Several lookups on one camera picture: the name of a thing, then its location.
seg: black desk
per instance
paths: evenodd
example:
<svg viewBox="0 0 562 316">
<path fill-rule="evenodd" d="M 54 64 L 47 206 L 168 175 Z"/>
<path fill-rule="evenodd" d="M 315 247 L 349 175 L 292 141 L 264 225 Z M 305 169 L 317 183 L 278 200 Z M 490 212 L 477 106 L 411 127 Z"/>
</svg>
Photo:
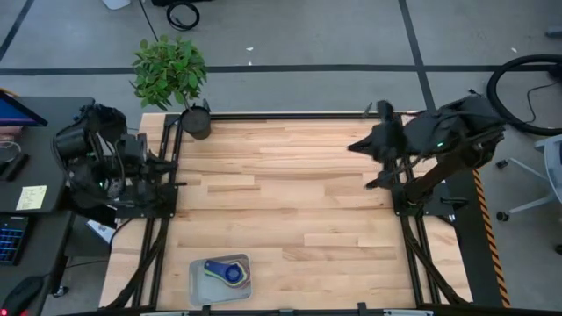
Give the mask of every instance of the black desk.
<svg viewBox="0 0 562 316">
<path fill-rule="evenodd" d="M 19 265 L 0 266 L 0 304 L 24 278 L 54 273 L 61 260 L 66 261 L 64 247 L 74 214 L 58 209 L 64 192 L 64 176 L 51 154 L 51 138 L 72 122 L 81 106 L 94 102 L 89 97 L 21 97 L 20 101 L 49 124 L 48 127 L 27 128 L 18 139 L 22 151 L 31 156 L 30 161 L 16 181 L 0 183 L 0 210 L 15 212 L 23 186 L 47 185 L 47 193 L 40 210 L 44 213 L 33 214 L 34 225 Z M 45 277 L 41 293 L 29 307 L 29 315 L 40 315 L 47 295 L 58 286 L 57 281 L 60 276 L 55 274 Z"/>
</svg>

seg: white paper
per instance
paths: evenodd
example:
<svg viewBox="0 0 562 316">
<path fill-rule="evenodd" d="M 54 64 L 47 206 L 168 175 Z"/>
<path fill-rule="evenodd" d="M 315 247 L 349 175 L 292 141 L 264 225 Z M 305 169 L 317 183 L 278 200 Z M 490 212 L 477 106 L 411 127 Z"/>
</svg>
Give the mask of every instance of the white paper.
<svg viewBox="0 0 562 316">
<path fill-rule="evenodd" d="M 95 220 L 88 220 L 87 225 L 107 243 L 109 243 L 109 241 L 112 239 L 113 234 L 115 233 L 115 229 L 101 225 Z"/>
<path fill-rule="evenodd" d="M 19 196 L 16 211 L 37 210 L 43 205 L 43 198 L 47 192 L 46 185 L 23 187 Z"/>
</svg>

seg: chair leg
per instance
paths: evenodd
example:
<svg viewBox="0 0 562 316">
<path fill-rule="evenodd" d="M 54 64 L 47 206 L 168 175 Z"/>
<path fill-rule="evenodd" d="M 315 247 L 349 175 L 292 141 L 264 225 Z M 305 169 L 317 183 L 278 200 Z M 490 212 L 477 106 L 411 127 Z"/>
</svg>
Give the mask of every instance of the chair leg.
<svg viewBox="0 0 562 316">
<path fill-rule="evenodd" d="M 533 208 L 533 207 L 545 205 L 545 204 L 550 203 L 550 202 L 555 201 L 555 200 L 556 200 L 556 196 L 554 196 L 554 194 L 551 194 L 551 195 L 548 195 L 546 197 L 539 198 L 536 201 L 529 202 L 525 205 L 521 205 L 521 206 L 518 206 L 516 208 L 513 208 L 513 209 L 509 210 L 508 213 L 513 214 L 513 213 L 516 213 L 516 212 L 525 211 L 525 210 L 528 210 L 528 209 Z"/>
<path fill-rule="evenodd" d="M 68 293 L 68 291 L 70 291 L 70 288 L 68 286 L 61 285 L 59 286 L 57 292 L 53 293 L 53 298 L 62 298 Z"/>
<path fill-rule="evenodd" d="M 529 173 L 531 173 L 533 176 L 536 176 L 540 179 L 545 180 L 548 183 L 548 178 L 546 176 L 544 176 L 543 174 L 541 174 L 540 172 L 534 170 L 533 168 L 527 166 L 526 164 L 516 160 L 515 158 L 508 158 L 508 160 L 510 162 L 513 162 L 514 164 L 518 165 L 519 167 L 521 167 L 524 170 L 527 170 Z"/>
</svg>

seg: black plant pot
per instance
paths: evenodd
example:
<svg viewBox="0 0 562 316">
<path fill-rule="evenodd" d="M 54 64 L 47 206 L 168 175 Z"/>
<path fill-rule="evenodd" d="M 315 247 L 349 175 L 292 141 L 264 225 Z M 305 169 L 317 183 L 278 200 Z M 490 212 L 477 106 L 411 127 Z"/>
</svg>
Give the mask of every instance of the black plant pot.
<svg viewBox="0 0 562 316">
<path fill-rule="evenodd" d="M 204 140 L 211 134 L 211 110 L 204 100 L 203 106 L 192 106 L 179 119 L 182 129 L 196 140 Z"/>
</svg>

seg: wooden tabletop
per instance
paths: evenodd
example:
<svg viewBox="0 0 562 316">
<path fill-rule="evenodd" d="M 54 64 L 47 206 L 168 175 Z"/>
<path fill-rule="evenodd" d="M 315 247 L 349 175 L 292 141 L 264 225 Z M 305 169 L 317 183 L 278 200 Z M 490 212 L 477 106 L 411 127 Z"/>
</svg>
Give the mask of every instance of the wooden tabletop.
<svg viewBox="0 0 562 316">
<path fill-rule="evenodd" d="M 145 114 L 140 126 L 155 154 L 163 120 L 164 114 Z M 184 134 L 177 181 L 188 186 L 180 188 L 169 226 L 158 309 L 199 309 L 189 302 L 190 262 L 232 254 L 251 258 L 253 295 L 214 305 L 216 310 L 352 309 L 357 302 L 414 307 L 390 192 L 364 189 L 381 166 L 346 150 L 374 124 L 374 119 L 221 120 L 213 121 L 207 140 Z M 414 172 L 422 175 L 433 164 L 421 163 Z M 437 268 L 470 300 L 454 230 L 436 218 L 425 222 Z M 144 226 L 144 219 L 136 219 L 116 236 L 100 305 L 113 301 L 134 273 Z"/>
</svg>

